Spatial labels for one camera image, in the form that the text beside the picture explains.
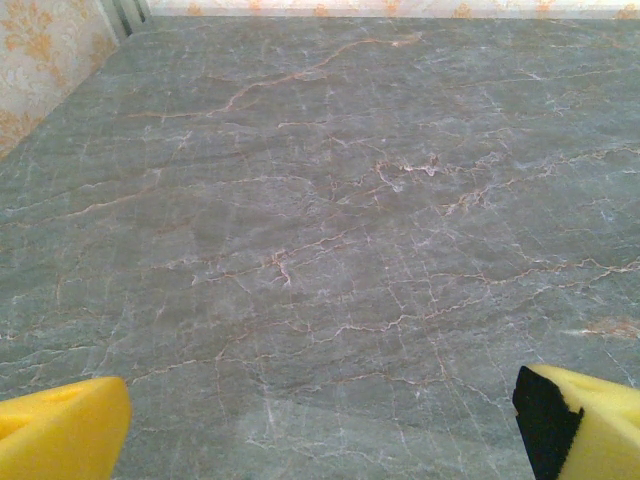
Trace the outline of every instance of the wall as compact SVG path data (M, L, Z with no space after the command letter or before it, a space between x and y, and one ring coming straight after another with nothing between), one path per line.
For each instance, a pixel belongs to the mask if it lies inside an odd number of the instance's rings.
M152 15L640 18L640 2L615 0L148 0L148 3Z
M0 0L0 159L115 49L97 0Z

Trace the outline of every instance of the floral wallpaper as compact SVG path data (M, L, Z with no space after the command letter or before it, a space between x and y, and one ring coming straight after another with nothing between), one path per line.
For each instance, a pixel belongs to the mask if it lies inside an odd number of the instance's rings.
M98 0L0 0L0 159L115 49Z
M147 0L152 15L315 15L438 18L640 18L615 0Z

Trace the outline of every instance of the gray marble slab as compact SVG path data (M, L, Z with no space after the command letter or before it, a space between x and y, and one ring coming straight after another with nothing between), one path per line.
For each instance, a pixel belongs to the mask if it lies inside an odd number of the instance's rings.
M154 19L0 165L0 396L130 479L532 479L519 367L640 381L640 24Z

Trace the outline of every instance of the marble surface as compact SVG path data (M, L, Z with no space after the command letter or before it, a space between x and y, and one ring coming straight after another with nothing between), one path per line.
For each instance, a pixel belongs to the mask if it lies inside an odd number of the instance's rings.
M637 386L637 22L148 28L0 164L0 398L126 378L121 480L484 480L522 364Z

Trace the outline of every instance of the yellow sponge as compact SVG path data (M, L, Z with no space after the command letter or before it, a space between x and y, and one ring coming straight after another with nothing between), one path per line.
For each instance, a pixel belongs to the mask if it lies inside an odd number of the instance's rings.
M130 419L113 377L0 402L0 480L108 480Z
M536 480L640 480L640 391L532 365L513 404Z

